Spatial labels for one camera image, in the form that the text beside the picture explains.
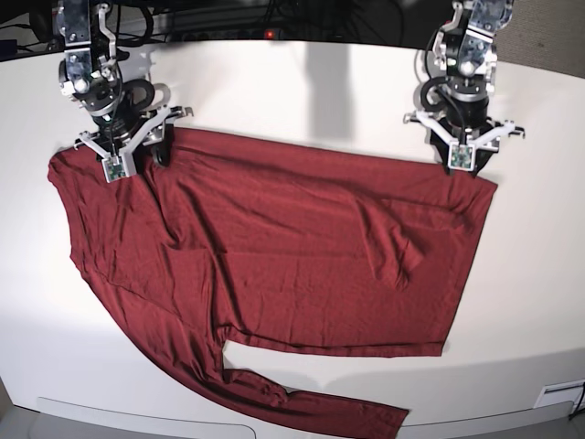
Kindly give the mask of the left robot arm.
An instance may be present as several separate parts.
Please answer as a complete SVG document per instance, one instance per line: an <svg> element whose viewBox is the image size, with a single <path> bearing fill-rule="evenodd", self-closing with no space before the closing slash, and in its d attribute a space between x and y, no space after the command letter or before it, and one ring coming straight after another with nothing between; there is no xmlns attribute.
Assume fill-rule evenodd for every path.
<svg viewBox="0 0 585 439"><path fill-rule="evenodd" d="M505 136L526 136L513 121L488 116L495 92L496 33L505 28L514 3L507 0L454 1L453 17L431 37L423 55L428 79L420 86L419 110L405 123L430 131L430 144L446 174L462 171L477 177Z"/></svg>

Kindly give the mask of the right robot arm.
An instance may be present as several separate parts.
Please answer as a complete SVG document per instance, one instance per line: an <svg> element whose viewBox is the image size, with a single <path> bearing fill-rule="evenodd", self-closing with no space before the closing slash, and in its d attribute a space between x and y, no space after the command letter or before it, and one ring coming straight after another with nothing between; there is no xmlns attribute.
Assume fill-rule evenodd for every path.
<svg viewBox="0 0 585 439"><path fill-rule="evenodd" d="M173 124L186 116L181 106L152 108L155 87L148 79L123 78L118 36L108 25L112 8L111 1L60 1L57 12L64 38L60 91L97 125L94 133L80 133L74 146L95 153L107 182L136 175L136 157L145 152L169 166Z"/></svg>

